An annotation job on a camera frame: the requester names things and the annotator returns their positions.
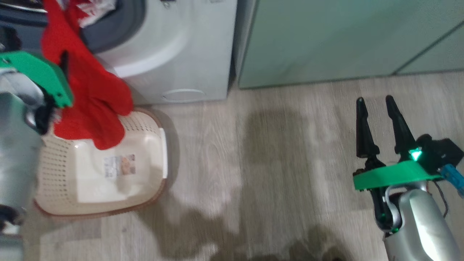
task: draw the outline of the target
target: washing machine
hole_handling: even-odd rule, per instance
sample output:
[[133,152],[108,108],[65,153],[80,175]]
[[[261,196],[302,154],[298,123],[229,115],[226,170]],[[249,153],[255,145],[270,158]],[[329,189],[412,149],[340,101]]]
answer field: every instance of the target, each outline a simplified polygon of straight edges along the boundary
[[[135,104],[220,100],[227,96],[236,8],[237,0],[118,0],[81,36],[128,83]],[[46,25],[40,0],[0,0],[7,49],[14,35],[22,50],[40,52]]]

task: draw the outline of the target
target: laundry basket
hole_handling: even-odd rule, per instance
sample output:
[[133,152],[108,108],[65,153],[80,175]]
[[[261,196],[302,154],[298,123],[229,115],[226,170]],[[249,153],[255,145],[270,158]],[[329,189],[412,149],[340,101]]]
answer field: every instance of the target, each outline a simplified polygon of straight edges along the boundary
[[34,201],[41,212],[60,219],[95,218],[157,199],[168,176],[165,132],[143,109],[120,120],[124,139],[108,150],[98,150],[91,140],[43,138]]

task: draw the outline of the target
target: washing machine door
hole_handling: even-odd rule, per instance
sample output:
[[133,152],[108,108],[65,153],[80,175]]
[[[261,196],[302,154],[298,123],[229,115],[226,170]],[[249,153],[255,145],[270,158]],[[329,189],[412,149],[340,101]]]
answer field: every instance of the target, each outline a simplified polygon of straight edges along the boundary
[[[104,52],[129,40],[144,19],[145,0],[118,0],[116,10],[84,28],[81,38],[93,53]],[[0,0],[0,27],[15,31],[22,50],[40,53],[46,26],[41,0]]]

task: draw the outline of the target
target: cabinet door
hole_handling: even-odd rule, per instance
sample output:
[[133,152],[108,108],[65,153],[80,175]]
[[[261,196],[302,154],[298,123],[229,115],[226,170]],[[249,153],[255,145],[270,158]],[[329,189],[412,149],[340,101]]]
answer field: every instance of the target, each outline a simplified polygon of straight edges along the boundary
[[462,0],[259,0],[239,86],[389,75],[463,19]]
[[464,26],[403,68],[399,73],[464,69]]

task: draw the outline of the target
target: wooden floor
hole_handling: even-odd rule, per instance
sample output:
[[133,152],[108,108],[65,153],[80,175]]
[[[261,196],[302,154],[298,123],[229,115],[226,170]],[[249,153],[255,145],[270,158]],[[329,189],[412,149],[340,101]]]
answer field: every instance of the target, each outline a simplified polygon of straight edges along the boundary
[[[363,166],[355,156],[359,96],[380,159],[397,159],[387,94],[415,137],[450,137],[464,147],[464,72],[233,87],[226,101],[157,105],[171,167],[160,201],[68,223],[32,211],[23,229],[27,259],[384,261],[370,196],[354,190],[352,172]],[[464,253],[464,201],[442,187],[451,206],[447,221]]]

